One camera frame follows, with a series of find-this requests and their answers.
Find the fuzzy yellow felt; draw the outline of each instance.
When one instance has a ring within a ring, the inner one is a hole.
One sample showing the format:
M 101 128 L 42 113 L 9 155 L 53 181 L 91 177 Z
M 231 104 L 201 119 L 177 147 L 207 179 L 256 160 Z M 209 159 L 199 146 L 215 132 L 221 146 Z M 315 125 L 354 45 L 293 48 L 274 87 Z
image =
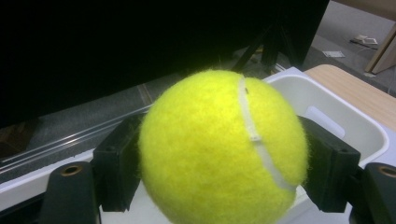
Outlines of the fuzzy yellow felt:
M 173 223 L 274 223 L 291 207 L 264 167 L 241 109 L 248 111 L 284 180 L 301 184 L 307 169 L 304 129 L 272 86 L 230 71 L 207 70 L 168 89 L 145 116 L 139 137 L 142 180 Z

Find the tennis ball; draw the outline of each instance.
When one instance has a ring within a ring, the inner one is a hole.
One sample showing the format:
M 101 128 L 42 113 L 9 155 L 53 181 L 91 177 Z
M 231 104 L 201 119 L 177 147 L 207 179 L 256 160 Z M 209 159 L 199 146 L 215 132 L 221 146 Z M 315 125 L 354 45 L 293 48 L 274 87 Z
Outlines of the tennis ball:
M 142 181 L 173 223 L 274 223 L 305 179 L 304 129 L 257 78 L 190 75 L 154 102 L 140 128 Z

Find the black monitor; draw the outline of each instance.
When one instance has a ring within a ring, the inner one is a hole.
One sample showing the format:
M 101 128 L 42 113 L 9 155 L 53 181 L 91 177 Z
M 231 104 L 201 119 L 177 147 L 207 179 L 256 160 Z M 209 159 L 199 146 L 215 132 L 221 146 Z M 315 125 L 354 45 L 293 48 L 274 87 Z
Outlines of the black monitor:
M 305 2 L 1 0 L 0 128 L 209 68 L 271 24 L 300 63 L 328 0 Z

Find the wooden table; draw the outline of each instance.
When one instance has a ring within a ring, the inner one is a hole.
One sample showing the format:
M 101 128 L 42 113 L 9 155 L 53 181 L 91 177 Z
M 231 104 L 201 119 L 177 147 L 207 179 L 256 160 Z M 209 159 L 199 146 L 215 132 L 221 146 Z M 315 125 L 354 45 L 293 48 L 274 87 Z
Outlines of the wooden table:
M 332 65 L 323 64 L 304 72 L 396 132 L 396 98 Z

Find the white plastic container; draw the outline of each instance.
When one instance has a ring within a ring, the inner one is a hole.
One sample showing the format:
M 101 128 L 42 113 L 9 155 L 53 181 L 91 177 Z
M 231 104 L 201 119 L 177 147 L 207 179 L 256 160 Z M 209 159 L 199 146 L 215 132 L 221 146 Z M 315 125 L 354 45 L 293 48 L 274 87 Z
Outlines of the white plastic container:
M 388 150 L 389 137 L 375 120 L 298 69 L 287 69 L 264 81 L 282 93 L 297 115 L 312 119 L 357 149 L 361 153 L 360 167 Z M 312 206 L 304 189 L 299 187 L 294 206 L 278 223 L 290 223 Z

